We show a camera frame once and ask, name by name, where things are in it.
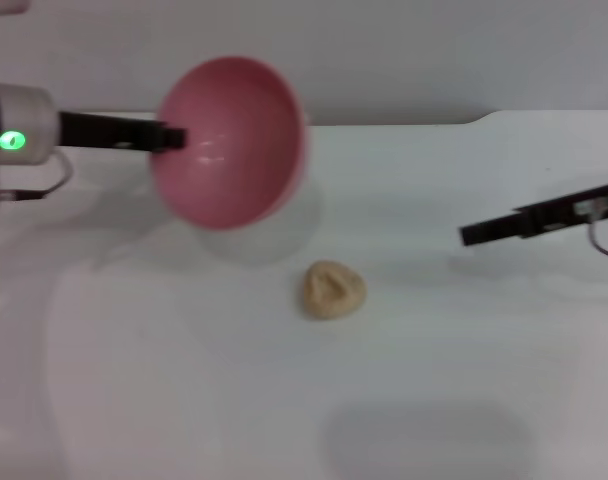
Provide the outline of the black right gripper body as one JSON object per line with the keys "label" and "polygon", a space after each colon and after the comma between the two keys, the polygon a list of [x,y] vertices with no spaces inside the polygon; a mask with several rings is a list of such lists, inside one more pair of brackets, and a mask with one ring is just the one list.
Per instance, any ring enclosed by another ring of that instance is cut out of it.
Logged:
{"label": "black right gripper body", "polygon": [[608,219],[608,185],[583,190],[516,209],[520,238]]}

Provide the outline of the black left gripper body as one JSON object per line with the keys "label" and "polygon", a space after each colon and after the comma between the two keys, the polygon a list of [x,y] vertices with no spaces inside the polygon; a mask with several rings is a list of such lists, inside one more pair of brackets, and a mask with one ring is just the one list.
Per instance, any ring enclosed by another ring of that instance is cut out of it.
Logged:
{"label": "black left gripper body", "polygon": [[60,112],[59,146],[161,152],[166,128],[151,120]]}

